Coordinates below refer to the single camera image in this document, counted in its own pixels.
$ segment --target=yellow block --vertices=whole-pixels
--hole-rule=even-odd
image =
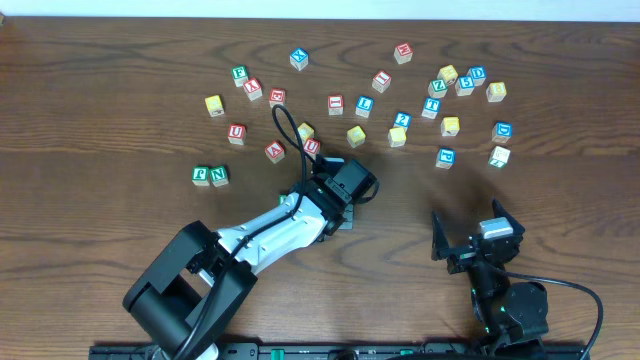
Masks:
[[[209,110],[209,115],[211,115],[211,117],[224,114],[220,95],[208,97],[204,99],[204,102],[207,104],[207,110]]]
[[[446,117],[440,124],[442,136],[456,136],[460,131],[460,119],[457,117]]]
[[[313,139],[313,128],[307,123],[302,123],[302,125],[298,126],[298,133],[300,133],[303,144],[306,143],[307,140]]]
[[[353,148],[364,144],[364,140],[366,137],[367,135],[365,135],[364,131],[360,126],[356,126],[353,129],[347,131],[347,141],[349,142],[349,145],[351,145],[351,147]]]
[[[396,127],[389,130],[389,145],[391,147],[402,146],[407,142],[407,134],[404,128]]]
[[[438,79],[444,80],[447,86],[452,85],[458,79],[458,72],[456,72],[453,65],[447,65],[438,72]]]

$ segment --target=wood grain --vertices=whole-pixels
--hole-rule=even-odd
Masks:
[[[459,241],[498,197],[527,228],[513,271],[577,281],[606,310],[594,359],[640,357],[640,26],[520,22],[264,21],[11,18],[0,29],[0,358],[82,359],[95,342],[145,341],[121,307],[129,286],[187,223],[234,225],[275,206],[298,178],[292,149],[272,165],[280,136],[268,101],[249,102],[231,67],[287,90],[298,123],[329,155],[357,157],[381,180],[356,209],[356,228],[260,274],[228,333],[263,341],[422,341],[470,337],[464,275],[430,260],[429,214]],[[397,65],[393,46],[413,60]],[[310,64],[297,72],[288,54]],[[419,117],[426,82],[453,64],[484,65],[509,95],[488,104],[444,99],[461,118],[455,138]],[[378,94],[384,69],[391,87]],[[326,96],[345,97],[327,116]],[[209,118],[220,94],[226,115]],[[358,96],[376,100],[355,117]],[[414,116],[391,149],[393,115]],[[512,158],[487,166],[496,121],[514,124]],[[231,123],[248,126],[230,145]],[[367,142],[351,149],[346,130]],[[434,168],[440,146],[458,151]],[[196,188],[197,164],[226,164],[231,184]],[[588,338],[595,305],[548,287],[548,340]]]

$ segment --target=alphabet block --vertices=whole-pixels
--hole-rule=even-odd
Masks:
[[[424,102],[424,107],[422,108],[422,116],[429,119],[435,119],[438,115],[438,111],[440,111],[440,100],[427,98]]]
[[[301,48],[297,48],[291,53],[289,62],[291,62],[291,65],[293,65],[294,68],[301,71],[309,64],[309,54]]]
[[[347,131],[347,141],[352,148],[356,148],[364,144],[364,140],[367,136],[360,126],[356,126]]]
[[[368,118],[371,110],[373,110],[373,99],[360,96],[356,104],[356,115]]]
[[[320,142],[313,139],[308,139],[304,143],[304,151],[311,156],[313,160],[316,159],[316,155],[320,152]]]
[[[456,94],[458,96],[467,96],[471,95],[473,92],[473,79],[469,76],[460,76],[458,81],[456,81]]]
[[[302,144],[307,142],[308,139],[313,139],[313,128],[307,123],[302,123],[300,126],[298,126],[298,133],[300,134],[300,138],[302,139]]]
[[[224,114],[224,107],[222,107],[222,101],[220,95],[215,95],[204,99],[204,103],[207,105],[207,111],[211,117]]]
[[[389,145],[391,147],[402,146],[407,142],[407,134],[404,128],[394,127],[389,129]]]
[[[499,102],[507,96],[507,87],[503,82],[491,83],[487,87],[487,100],[489,102]]]
[[[244,65],[231,69],[231,76],[233,77],[233,82],[236,83],[236,87],[242,86],[242,84],[249,80],[249,72],[247,72],[247,67]]]
[[[227,170],[224,166],[218,166],[211,169],[211,183],[215,187],[220,187],[229,183]]]
[[[344,99],[342,95],[329,96],[329,115],[342,115],[344,112]]]
[[[451,149],[440,149],[436,160],[436,167],[449,169],[456,161],[456,152]]]
[[[413,49],[409,43],[396,46],[396,50],[393,52],[393,57],[396,58],[398,64],[404,64],[411,61],[411,56],[413,56]]]
[[[191,180],[197,186],[209,186],[209,168],[204,166],[194,167]]]
[[[458,73],[453,65],[447,65],[438,72],[438,79],[443,80],[447,86],[453,85],[458,78]]]
[[[269,106],[274,107],[277,104],[284,106],[286,96],[287,93],[283,89],[271,89],[271,94],[269,95]]]
[[[471,79],[473,79],[473,85],[478,87],[484,84],[484,81],[487,79],[487,72],[484,71],[484,67],[476,66],[469,69],[467,76],[471,76]]]
[[[495,167],[504,167],[507,165],[507,161],[509,161],[509,154],[511,151],[505,149],[501,146],[496,146],[491,152],[491,157],[489,158],[489,165],[493,165]]]
[[[285,155],[284,147],[282,147],[278,141],[272,142],[266,149],[264,149],[264,152],[267,154],[269,160],[274,164],[284,159]]]
[[[393,127],[400,127],[404,129],[404,132],[407,132],[410,125],[411,115],[402,112],[396,114],[396,120],[393,122]]]
[[[382,70],[380,70],[380,72],[373,77],[373,83],[371,84],[374,89],[378,90],[381,93],[387,90],[389,88],[389,85],[391,85],[391,75]]]
[[[447,83],[444,80],[433,80],[429,83],[429,96],[434,99],[444,97],[447,93]]]
[[[460,131],[460,119],[457,117],[446,117],[440,124],[442,136],[456,136]]]
[[[229,142],[236,145],[244,145],[244,137],[247,134],[247,128],[244,125],[229,126]]]
[[[496,123],[496,126],[493,127],[491,139],[494,142],[504,144],[511,139],[512,130],[511,124],[503,122]]]
[[[253,101],[262,96],[262,86],[260,86],[256,78],[249,79],[246,83],[242,84],[242,86],[249,100]]]

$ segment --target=black cable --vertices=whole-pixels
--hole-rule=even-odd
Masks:
[[[593,330],[593,334],[591,335],[589,342],[587,342],[587,345],[582,350],[582,355],[578,360],[584,360],[587,358],[587,355],[589,355],[589,351],[591,351],[591,348],[596,343],[596,339],[600,334],[600,329],[602,328],[602,320],[604,318],[604,306],[602,306],[602,301],[600,300],[600,297],[598,296],[598,294],[596,294],[593,290],[589,289],[588,287],[582,286],[580,284],[572,283],[569,281],[512,273],[509,271],[498,269],[497,267],[489,263],[487,259],[485,259],[484,257],[481,257],[481,258],[487,264],[487,266],[489,267],[489,270],[497,274],[500,274],[502,276],[508,276],[508,277],[527,280],[527,281],[537,281],[537,282],[545,282],[545,283],[554,284],[554,285],[562,285],[562,286],[566,286],[571,289],[580,290],[589,294],[593,298],[593,300],[595,300],[596,305],[598,305],[598,319],[596,320],[596,326],[595,326],[595,329]]]
[[[291,124],[291,127],[293,128],[293,132],[296,134],[296,140],[298,140],[298,145],[299,146],[296,146],[293,143],[293,141],[282,130],[282,127],[280,126],[280,123],[278,122],[278,117],[276,116],[276,109],[277,108],[282,110],[282,112],[284,112],[284,114],[287,116],[287,119],[289,119],[289,123]],[[300,179],[300,187],[301,187],[301,190],[302,190],[302,189],[304,189],[305,181],[307,179],[307,161],[305,159],[305,155],[307,155],[307,156],[309,156],[309,155],[303,149],[302,138],[300,137],[300,133],[298,132],[298,128],[296,127],[296,123],[295,123],[295,121],[293,121],[293,118],[291,117],[291,114],[289,114],[289,111],[287,111],[287,109],[282,105],[274,106],[273,109],[271,110],[271,114],[273,115],[273,121],[275,122],[276,127],[278,128],[278,130],[280,130],[280,133],[298,151],[300,151],[300,158],[302,159],[302,176],[301,176],[301,179]],[[263,225],[262,227],[256,229],[255,231],[253,231],[249,235],[245,236],[242,239],[242,241],[240,241],[238,243],[238,245],[236,245],[236,247],[233,249],[233,251],[229,255],[229,258],[227,259],[227,262],[223,265],[222,269],[220,270],[220,273],[216,277],[216,281],[213,283],[213,286],[211,287],[211,290],[209,290],[209,293],[207,294],[207,298],[204,301],[204,304],[202,305],[202,310],[200,311],[200,314],[198,315],[198,318],[196,319],[196,322],[193,324],[193,329],[191,330],[191,333],[189,334],[187,339],[182,343],[182,346],[180,347],[178,352],[176,352],[176,355],[173,357],[173,360],[183,360],[183,358],[185,356],[186,349],[188,348],[189,344],[191,344],[191,342],[193,341],[193,338],[195,337],[197,332],[200,331],[200,328],[202,327],[202,324],[204,323],[204,319],[207,318],[209,312],[211,311],[211,306],[213,304],[213,299],[215,298],[216,294],[218,293],[218,291],[220,289],[220,284],[222,283],[222,279],[224,278],[224,276],[229,271],[229,268],[231,267],[231,264],[233,263],[233,259],[235,259],[236,255],[238,255],[238,252],[240,252],[240,250],[244,246],[246,246],[249,243],[249,241],[251,241],[258,234],[260,234],[263,231],[271,228],[272,226],[275,226],[275,225],[283,222],[284,220],[288,219],[289,215],[291,215],[291,218],[293,218],[295,216],[296,212],[298,211],[298,209],[300,208],[301,204],[302,204],[302,194],[299,194],[298,201],[296,201],[296,204],[291,209],[291,211],[287,212],[284,216],[282,216],[282,217],[280,217],[280,218],[278,218],[278,219],[276,219],[276,220],[274,220],[274,221],[272,221],[272,222],[270,222],[270,223],[268,223],[266,225]]]

